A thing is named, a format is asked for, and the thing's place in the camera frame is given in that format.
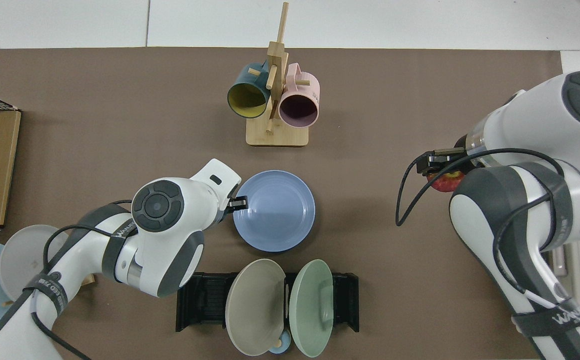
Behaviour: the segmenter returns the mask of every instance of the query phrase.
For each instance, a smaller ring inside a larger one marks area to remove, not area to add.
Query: mug rack
[[[288,146],[301,147],[308,145],[309,130],[307,127],[292,127],[284,123],[279,116],[278,104],[283,94],[288,53],[283,44],[285,20],[288,3],[283,3],[281,22],[276,41],[270,41],[267,47],[269,77],[266,88],[270,91],[265,112],[258,117],[246,120],[246,143],[251,146]]]
[[[195,272],[178,290],[176,298],[176,332],[195,324],[221,324],[225,329],[225,305],[238,272]],[[284,299],[289,299],[296,272],[285,273]],[[353,273],[332,273],[334,285],[334,325],[347,324],[359,332],[359,278]],[[287,301],[283,313],[287,315]],[[289,320],[285,317],[285,326]]]

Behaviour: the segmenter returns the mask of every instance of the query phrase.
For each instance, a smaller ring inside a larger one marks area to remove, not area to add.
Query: mug handle
[[[285,85],[289,90],[299,91],[299,87],[296,84],[296,77],[300,74],[301,68],[299,68],[299,63],[288,65],[288,73],[285,76]]]

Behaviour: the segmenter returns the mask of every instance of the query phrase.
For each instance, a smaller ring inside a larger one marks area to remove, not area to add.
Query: white floor
[[[288,48],[559,50],[580,70],[580,0],[289,0]],[[267,47],[281,0],[0,0],[0,48]],[[580,297],[580,244],[577,244]]]

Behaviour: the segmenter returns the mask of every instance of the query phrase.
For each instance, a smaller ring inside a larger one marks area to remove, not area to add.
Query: pink mug
[[[289,64],[279,101],[279,117],[294,128],[312,126],[319,118],[319,94],[319,80],[301,71],[298,63]]]

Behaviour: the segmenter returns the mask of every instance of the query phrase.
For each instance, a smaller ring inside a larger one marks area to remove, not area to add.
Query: green plate
[[[332,272],[324,260],[312,260],[299,271],[290,294],[289,317],[299,350],[310,358],[319,356],[334,324]]]
[[[251,262],[234,279],[225,325],[232,344],[242,353],[258,356],[278,342],[283,332],[284,284],[285,272],[269,259]]]

